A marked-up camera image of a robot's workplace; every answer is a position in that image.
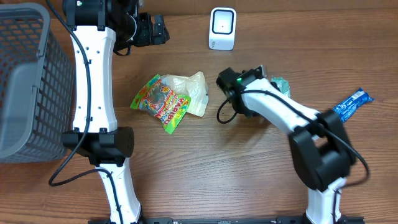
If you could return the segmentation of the colourful Haribo candy bag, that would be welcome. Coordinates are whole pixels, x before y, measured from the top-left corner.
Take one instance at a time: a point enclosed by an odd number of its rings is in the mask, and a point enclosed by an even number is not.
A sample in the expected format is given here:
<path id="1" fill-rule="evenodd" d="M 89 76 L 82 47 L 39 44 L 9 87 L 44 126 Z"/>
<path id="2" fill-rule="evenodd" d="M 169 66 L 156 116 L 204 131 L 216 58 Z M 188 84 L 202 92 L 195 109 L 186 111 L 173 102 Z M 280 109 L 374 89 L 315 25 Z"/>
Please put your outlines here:
<path id="1" fill-rule="evenodd" d="M 141 88 L 130 107 L 147 111 L 160 119 L 165 131 L 172 134 L 185 116 L 190 102 L 189 96 L 178 94 L 161 82 L 160 75 L 156 75 Z"/>

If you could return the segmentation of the beige snack bag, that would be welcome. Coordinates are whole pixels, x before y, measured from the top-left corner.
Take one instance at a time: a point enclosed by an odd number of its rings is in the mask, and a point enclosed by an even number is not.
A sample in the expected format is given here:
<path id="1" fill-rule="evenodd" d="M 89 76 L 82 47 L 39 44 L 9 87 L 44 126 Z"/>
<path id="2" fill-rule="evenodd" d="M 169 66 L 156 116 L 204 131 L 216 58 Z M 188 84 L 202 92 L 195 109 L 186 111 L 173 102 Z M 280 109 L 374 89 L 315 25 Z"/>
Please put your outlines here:
<path id="1" fill-rule="evenodd" d="M 191 98 L 187 112 L 203 117 L 209 102 L 208 85 L 203 72 L 197 72 L 190 77 L 177 75 L 162 75 L 161 83 L 171 87 L 177 94 Z"/>

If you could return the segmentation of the green toilet tissue pack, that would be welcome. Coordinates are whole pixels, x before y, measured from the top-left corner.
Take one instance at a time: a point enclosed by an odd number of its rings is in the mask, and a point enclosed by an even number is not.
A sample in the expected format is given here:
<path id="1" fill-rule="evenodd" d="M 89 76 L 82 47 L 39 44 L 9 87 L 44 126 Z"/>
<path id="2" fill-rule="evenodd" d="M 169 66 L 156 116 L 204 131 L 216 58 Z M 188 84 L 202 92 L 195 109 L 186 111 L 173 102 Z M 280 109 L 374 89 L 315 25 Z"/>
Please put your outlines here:
<path id="1" fill-rule="evenodd" d="M 287 80 L 282 77 L 272 77 L 271 83 L 276 84 L 276 87 L 287 97 L 291 97 L 290 85 Z"/>

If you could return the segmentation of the blue wafer bar wrapper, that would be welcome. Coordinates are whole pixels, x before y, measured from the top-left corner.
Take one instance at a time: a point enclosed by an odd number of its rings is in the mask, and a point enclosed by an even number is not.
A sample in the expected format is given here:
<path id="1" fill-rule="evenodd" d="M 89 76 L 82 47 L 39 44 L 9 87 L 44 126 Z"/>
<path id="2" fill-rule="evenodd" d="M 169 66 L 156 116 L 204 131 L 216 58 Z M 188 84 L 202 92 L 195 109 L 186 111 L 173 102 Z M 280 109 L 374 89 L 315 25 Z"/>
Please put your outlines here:
<path id="1" fill-rule="evenodd" d="M 341 122 L 345 123 L 362 105 L 373 101 L 374 98 L 370 97 L 368 92 L 358 88 L 351 96 L 338 103 L 333 111 L 339 115 Z"/>

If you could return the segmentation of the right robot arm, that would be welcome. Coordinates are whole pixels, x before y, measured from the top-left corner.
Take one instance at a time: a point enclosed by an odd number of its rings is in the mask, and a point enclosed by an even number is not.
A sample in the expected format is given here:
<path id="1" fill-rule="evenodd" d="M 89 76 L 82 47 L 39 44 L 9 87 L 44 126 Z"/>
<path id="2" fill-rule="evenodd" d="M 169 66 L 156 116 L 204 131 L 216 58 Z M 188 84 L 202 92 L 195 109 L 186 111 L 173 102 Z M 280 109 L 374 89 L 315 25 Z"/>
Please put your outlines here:
<path id="1" fill-rule="evenodd" d="M 308 207 L 302 218 L 279 222 L 363 223 L 340 212 L 341 190 L 356 156 L 333 110 L 320 113 L 298 104 L 265 77 L 263 67 L 241 73 L 227 68 L 216 84 L 236 113 L 262 116 L 288 136 L 295 171 L 308 187 Z"/>

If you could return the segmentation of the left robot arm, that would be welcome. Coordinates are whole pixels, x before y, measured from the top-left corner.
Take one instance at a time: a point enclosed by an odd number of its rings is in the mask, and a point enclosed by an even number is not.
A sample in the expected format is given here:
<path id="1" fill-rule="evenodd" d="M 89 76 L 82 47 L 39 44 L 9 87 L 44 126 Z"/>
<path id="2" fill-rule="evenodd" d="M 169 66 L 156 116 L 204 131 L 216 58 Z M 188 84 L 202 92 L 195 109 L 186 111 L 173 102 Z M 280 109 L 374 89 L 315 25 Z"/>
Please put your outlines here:
<path id="1" fill-rule="evenodd" d="M 112 57 L 131 47 L 169 40 L 161 14 L 139 12 L 140 1 L 64 0 L 76 65 L 73 128 L 62 134 L 71 154 L 87 157 L 99 173 L 111 214 L 105 223 L 143 223 L 142 207 L 132 183 L 130 162 L 134 131 L 120 127 L 113 105 Z"/>

